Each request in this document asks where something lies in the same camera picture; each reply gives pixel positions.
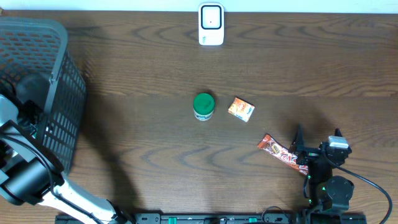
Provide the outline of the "red chocolate bar wrapper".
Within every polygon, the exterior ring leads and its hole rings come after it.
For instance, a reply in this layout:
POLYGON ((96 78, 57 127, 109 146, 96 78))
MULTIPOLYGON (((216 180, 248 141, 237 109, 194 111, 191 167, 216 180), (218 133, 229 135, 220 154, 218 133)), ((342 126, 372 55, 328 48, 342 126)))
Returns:
POLYGON ((266 134, 257 147, 300 172, 302 175, 308 175, 308 166, 298 165, 296 163, 298 157, 289 152, 286 147, 277 142, 270 134, 266 134))

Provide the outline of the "orange snack packet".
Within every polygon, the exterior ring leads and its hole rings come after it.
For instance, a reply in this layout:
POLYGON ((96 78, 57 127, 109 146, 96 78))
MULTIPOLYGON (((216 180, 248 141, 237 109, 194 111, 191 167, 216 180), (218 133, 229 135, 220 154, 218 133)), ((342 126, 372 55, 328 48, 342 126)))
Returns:
POLYGON ((244 122, 248 122, 254 109, 255 107, 252 104, 235 97, 231 106, 228 108, 228 113, 244 122))

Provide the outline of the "green lid jar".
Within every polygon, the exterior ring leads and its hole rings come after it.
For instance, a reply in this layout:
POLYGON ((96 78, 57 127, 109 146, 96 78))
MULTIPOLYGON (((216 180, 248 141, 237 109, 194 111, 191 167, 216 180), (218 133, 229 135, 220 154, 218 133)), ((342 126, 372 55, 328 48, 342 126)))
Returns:
POLYGON ((200 93, 193 100, 193 111, 199 121, 209 120, 215 110, 215 100, 208 93, 200 93))

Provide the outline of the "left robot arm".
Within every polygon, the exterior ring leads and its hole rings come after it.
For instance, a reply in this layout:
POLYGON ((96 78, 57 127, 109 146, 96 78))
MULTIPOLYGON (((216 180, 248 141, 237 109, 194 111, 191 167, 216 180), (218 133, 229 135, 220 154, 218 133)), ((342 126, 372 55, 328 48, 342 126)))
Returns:
POLYGON ((18 114, 18 107, 1 96, 1 197, 14 205, 52 207, 83 223, 135 222, 72 182, 52 152, 16 123, 18 114))

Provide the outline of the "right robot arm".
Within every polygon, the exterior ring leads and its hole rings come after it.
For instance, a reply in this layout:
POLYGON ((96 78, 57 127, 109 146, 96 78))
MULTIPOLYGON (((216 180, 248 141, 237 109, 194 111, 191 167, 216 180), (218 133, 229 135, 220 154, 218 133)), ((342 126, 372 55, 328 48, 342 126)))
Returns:
POLYGON ((289 147, 296 164, 308 167, 305 181, 305 197, 310 199, 309 213, 341 214, 349 209, 353 196, 353 183, 338 175, 333 169, 345 163, 352 150, 339 129, 318 147, 305 145, 302 127, 299 126, 289 147))

